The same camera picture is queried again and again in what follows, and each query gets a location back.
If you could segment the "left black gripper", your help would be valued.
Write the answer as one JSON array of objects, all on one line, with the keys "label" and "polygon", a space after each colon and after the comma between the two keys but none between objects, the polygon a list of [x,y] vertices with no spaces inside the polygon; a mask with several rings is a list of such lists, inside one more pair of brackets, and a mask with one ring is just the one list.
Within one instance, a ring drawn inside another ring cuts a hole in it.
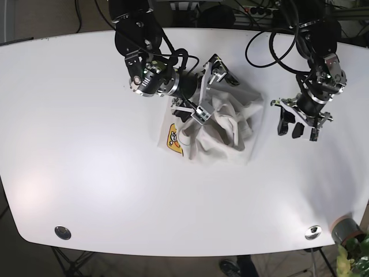
[{"label": "left black gripper", "polygon": [[331,113],[322,112],[327,102],[321,96],[316,97],[311,87],[305,86],[302,86],[301,93],[294,98],[272,100],[270,105],[280,108],[278,135],[286,135],[292,124],[293,139],[317,141],[323,124],[333,121]]}]

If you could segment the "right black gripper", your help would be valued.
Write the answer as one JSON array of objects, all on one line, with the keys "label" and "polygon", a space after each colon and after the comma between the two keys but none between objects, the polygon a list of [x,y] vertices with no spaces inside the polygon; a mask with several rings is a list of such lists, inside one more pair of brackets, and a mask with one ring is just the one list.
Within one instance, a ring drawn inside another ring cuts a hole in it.
[{"label": "right black gripper", "polygon": [[210,104],[211,86],[225,81],[229,86],[240,85],[236,76],[226,67],[223,60],[214,54],[204,65],[204,69],[195,75],[184,76],[183,83],[178,88],[178,95],[172,98],[171,113],[180,118],[183,123],[192,118],[199,124],[204,124],[214,113]]}]

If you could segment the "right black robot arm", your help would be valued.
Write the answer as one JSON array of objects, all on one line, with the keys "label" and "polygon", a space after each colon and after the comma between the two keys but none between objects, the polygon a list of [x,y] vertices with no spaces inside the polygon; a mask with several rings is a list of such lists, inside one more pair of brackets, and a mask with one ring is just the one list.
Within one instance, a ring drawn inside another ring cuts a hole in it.
[{"label": "right black robot arm", "polygon": [[173,47],[153,14],[151,1],[109,1],[108,8],[107,23],[115,30],[115,46],[125,58],[131,90],[144,97],[171,97],[172,115],[182,122],[193,118],[203,125],[212,116],[214,107],[205,100],[212,82],[239,85],[216,54],[201,73],[187,70],[191,55]]}]

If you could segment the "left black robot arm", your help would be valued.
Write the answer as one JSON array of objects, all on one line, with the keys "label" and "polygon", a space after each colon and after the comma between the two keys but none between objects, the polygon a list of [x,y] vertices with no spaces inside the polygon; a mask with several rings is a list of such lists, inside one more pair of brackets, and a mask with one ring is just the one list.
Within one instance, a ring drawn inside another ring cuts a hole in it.
[{"label": "left black robot arm", "polygon": [[[319,131],[327,121],[333,121],[330,112],[323,108],[333,98],[343,93],[347,85],[347,75],[340,66],[337,55],[341,25],[325,13],[322,1],[275,1],[277,23],[268,29],[269,51],[273,62],[295,75],[300,92],[294,98],[279,98],[271,101],[271,106],[280,108],[277,134],[288,133],[293,125],[292,138],[298,139],[308,131],[308,140],[317,141]],[[288,50],[280,57],[274,50],[274,38],[281,31],[293,34]],[[296,48],[304,58],[308,71],[291,68],[283,59]]]}]

